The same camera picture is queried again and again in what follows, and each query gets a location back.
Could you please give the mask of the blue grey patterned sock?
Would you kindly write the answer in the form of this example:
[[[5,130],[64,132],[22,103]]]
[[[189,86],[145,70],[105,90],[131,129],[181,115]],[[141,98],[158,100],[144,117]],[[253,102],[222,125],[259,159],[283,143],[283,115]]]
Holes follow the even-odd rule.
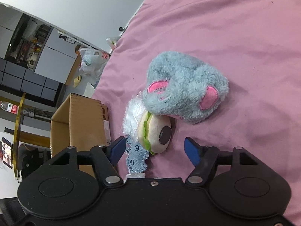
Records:
[[[130,135],[126,137],[126,141],[125,162],[128,173],[144,173],[147,169],[146,159],[149,157],[149,151],[147,151],[139,142],[133,141]]]

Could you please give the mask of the burger plush toy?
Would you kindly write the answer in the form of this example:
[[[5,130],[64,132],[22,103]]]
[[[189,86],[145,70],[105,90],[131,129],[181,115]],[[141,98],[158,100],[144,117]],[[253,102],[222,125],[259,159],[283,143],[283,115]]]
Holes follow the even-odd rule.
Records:
[[[171,140],[172,128],[168,116],[145,111],[137,128],[139,143],[151,154],[164,152]]]

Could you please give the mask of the clear bag white stuffing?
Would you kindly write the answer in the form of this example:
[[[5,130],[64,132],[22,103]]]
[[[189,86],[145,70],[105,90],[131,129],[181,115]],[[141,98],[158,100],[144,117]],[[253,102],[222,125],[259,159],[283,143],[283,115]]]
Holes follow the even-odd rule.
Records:
[[[134,141],[138,141],[138,126],[145,111],[146,107],[140,95],[128,101],[122,121],[122,133],[131,136]]]

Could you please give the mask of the grey fluffy plush slipper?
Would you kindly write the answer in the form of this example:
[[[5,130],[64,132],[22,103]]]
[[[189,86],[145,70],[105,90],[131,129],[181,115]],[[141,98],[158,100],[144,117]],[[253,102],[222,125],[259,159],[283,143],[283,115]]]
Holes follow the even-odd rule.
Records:
[[[228,92],[228,79],[214,66],[167,51],[150,62],[142,100],[150,113],[197,124],[218,108]]]

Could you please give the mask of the black smartphone on stand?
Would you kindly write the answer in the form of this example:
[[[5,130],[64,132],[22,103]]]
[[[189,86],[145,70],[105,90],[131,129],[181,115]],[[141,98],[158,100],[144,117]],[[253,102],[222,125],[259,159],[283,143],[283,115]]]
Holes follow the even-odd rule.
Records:
[[[10,169],[12,169],[12,150],[12,143],[3,137],[1,140],[3,163]]]

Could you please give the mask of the white round table gold edge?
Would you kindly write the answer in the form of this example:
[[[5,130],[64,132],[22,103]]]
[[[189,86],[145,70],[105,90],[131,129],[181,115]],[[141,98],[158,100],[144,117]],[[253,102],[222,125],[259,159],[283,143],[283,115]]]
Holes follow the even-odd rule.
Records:
[[[15,179],[20,183],[22,181],[22,176],[20,174],[19,162],[18,162],[18,149],[19,143],[28,143],[35,146],[40,146],[43,148],[50,148],[50,137],[44,137],[37,134],[32,134],[24,132],[21,130],[21,119],[22,119],[22,108],[24,106],[26,94],[23,93],[20,102],[18,104],[19,108],[16,114],[15,127],[13,133],[13,145],[12,145],[12,169],[14,171]]]

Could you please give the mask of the brown cardboard box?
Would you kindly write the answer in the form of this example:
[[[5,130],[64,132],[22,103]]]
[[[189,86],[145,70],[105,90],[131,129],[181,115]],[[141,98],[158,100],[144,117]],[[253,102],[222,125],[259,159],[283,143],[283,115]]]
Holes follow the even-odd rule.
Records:
[[[77,151],[84,152],[110,143],[108,108],[101,101],[71,93],[52,116],[52,157],[68,146],[75,146]]]

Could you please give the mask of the plastic water bottle red label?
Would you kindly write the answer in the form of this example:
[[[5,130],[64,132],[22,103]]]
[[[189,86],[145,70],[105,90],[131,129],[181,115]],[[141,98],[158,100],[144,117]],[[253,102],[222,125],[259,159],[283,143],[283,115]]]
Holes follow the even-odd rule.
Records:
[[[3,102],[1,101],[0,103],[1,109],[3,109],[6,112],[12,113],[12,114],[17,114],[19,111],[19,106],[9,103],[9,102]]]

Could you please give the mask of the white towel on floor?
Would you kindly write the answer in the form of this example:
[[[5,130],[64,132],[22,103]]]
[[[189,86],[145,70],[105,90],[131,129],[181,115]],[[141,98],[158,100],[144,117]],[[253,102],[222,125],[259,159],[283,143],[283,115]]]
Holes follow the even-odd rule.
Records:
[[[86,84],[86,88],[85,88],[83,96],[91,98],[93,96],[94,92],[95,92],[94,86],[90,82],[88,82]]]

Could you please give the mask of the yellow slipper near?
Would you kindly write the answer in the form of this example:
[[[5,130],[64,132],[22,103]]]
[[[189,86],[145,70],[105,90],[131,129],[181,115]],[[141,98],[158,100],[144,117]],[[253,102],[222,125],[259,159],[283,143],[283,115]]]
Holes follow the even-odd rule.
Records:
[[[82,76],[77,76],[76,78],[74,78],[74,83],[73,83],[73,87],[76,88],[79,83],[81,82]]]

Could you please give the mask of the large white plastic bag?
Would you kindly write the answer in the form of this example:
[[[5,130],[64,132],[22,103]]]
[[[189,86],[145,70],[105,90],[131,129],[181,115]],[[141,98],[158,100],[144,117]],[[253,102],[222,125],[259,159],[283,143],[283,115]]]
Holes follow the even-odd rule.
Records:
[[[80,73],[99,78],[110,59],[110,55],[103,50],[86,47],[80,48],[79,53],[81,56]]]

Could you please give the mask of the white floor cabinet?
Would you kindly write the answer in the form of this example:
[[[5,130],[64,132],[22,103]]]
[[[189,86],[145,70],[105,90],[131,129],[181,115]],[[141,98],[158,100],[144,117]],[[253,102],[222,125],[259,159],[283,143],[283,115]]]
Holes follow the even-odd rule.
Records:
[[[77,58],[75,53],[77,42],[68,43],[59,38],[60,34],[65,35],[58,29],[52,29],[41,51],[34,73],[65,84]]]

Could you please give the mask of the small clear plastic bag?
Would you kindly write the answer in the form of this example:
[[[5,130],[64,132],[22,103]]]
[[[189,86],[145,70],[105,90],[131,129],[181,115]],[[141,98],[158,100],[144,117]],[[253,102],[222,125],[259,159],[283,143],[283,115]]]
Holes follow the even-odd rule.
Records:
[[[109,47],[111,48],[112,51],[114,51],[117,48],[117,43],[119,41],[121,37],[117,36],[117,37],[107,37],[106,38],[106,42],[109,45]]]

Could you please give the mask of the black spray bottle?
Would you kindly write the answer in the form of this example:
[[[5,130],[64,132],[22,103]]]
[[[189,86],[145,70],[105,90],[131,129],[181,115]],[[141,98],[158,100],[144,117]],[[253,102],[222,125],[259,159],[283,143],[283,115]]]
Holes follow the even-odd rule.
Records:
[[[65,35],[60,34],[60,35],[59,35],[59,38],[60,38],[60,39],[63,39],[64,41],[66,41],[66,42],[68,42],[68,43],[75,44],[75,40],[73,40],[73,39],[71,39],[71,38],[69,38],[69,37],[67,37],[67,36],[65,36]]]

